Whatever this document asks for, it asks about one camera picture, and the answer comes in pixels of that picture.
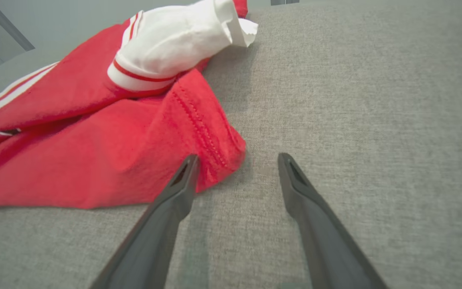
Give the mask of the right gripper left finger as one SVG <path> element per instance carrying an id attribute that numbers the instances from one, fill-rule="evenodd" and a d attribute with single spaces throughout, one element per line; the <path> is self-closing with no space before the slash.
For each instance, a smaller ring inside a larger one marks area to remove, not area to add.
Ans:
<path id="1" fill-rule="evenodd" d="M 197 155 L 183 160 L 92 283 L 92 289 L 162 289 L 165 286 L 178 226 L 191 212 L 199 167 Z"/>

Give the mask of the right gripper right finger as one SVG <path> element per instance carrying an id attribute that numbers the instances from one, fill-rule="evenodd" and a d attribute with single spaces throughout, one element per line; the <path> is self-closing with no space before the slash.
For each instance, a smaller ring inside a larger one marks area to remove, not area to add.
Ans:
<path id="1" fill-rule="evenodd" d="M 297 222 L 314 289 L 386 289 L 363 251 L 295 159 L 278 155 L 285 208 Z"/>

